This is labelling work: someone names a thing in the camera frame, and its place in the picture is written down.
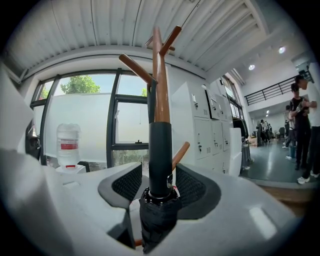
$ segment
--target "balcony railing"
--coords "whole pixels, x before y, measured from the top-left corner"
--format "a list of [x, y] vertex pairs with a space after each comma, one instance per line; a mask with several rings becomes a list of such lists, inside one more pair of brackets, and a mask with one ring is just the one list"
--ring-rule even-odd
[[[303, 76], [308, 81], [313, 82], [312, 76], [309, 71], [302, 73], [300, 75]], [[248, 94], [247, 96], [244, 96], [248, 106], [291, 92], [291, 84], [295, 82], [295, 77], [296, 76], [293, 76], [287, 80], [278, 82], [267, 88], [264, 88], [262, 90]]]

